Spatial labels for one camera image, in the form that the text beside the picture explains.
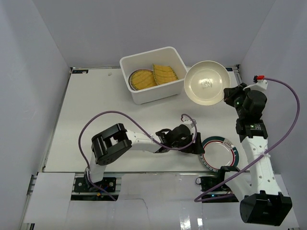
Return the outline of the green red rimmed plate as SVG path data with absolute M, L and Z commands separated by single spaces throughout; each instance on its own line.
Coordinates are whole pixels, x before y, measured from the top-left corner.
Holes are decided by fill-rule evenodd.
M 212 136 L 202 141 L 202 147 L 204 153 L 199 159 L 208 170 L 217 173 L 222 166 L 238 166 L 239 152 L 230 140 Z

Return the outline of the cream white plate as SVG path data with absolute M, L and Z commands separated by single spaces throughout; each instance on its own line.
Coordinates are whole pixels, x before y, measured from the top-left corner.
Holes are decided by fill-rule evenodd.
M 184 78 L 186 95 L 194 103 L 210 106 L 224 99 L 224 89 L 231 86 L 226 68 L 215 61 L 201 61 L 193 65 Z

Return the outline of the fan-shaped bamboo woven tray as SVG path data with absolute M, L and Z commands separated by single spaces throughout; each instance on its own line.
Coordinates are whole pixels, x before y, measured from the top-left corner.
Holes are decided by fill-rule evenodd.
M 162 85 L 179 80 L 178 76 L 170 66 L 152 64 L 153 77 L 157 85 Z

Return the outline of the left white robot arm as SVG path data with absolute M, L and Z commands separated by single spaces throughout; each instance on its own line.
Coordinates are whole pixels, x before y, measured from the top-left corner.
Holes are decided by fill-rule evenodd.
M 85 186 L 90 191 L 97 191 L 101 187 L 106 166 L 129 150 L 166 153 L 171 149 L 179 149 L 183 153 L 204 154 L 201 134 L 198 132 L 194 135 L 191 131 L 193 127 L 193 124 L 184 122 L 172 130 L 162 129 L 148 137 L 143 133 L 127 130 L 122 123 L 118 123 L 94 135 L 90 169 L 84 172 Z

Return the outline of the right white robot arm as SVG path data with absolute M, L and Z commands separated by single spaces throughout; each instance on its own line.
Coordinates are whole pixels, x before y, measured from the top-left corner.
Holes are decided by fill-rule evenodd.
M 236 132 L 247 156 L 251 182 L 245 170 L 235 166 L 220 168 L 216 180 L 222 191 L 232 190 L 240 202 L 239 212 L 244 223 L 280 226 L 292 208 L 292 200 L 284 196 L 276 182 L 268 149 L 268 134 L 262 120 L 267 97 L 259 90 L 252 90 L 242 83 L 224 89 L 224 102 L 234 107 L 238 119 Z

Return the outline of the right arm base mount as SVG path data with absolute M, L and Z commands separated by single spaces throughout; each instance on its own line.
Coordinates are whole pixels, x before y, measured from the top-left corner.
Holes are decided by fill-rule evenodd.
M 201 192 L 205 192 L 211 187 L 214 187 L 217 185 L 218 179 L 213 176 L 202 176 L 198 177 L 195 180 L 196 185 L 199 185 L 201 187 Z M 216 188 L 215 190 L 207 193 L 206 195 L 202 196 L 201 199 L 209 199 L 209 198 L 216 198 L 216 197 L 223 197 L 232 194 L 232 190 L 227 185 L 222 185 L 219 188 Z M 237 203 L 237 198 L 233 195 L 230 197 L 224 197 L 221 199 L 214 199 L 209 201 L 203 201 L 203 203 Z

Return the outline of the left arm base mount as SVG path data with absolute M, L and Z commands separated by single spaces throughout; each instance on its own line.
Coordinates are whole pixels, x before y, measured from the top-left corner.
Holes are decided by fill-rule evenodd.
M 105 177 L 102 181 L 95 183 L 100 188 L 103 188 L 108 193 L 112 194 L 116 192 L 116 177 Z M 118 199 L 118 195 L 113 195 L 115 201 Z M 87 183 L 85 177 L 75 178 L 74 187 L 71 194 L 72 201 L 114 201 L 105 192 L 93 187 Z

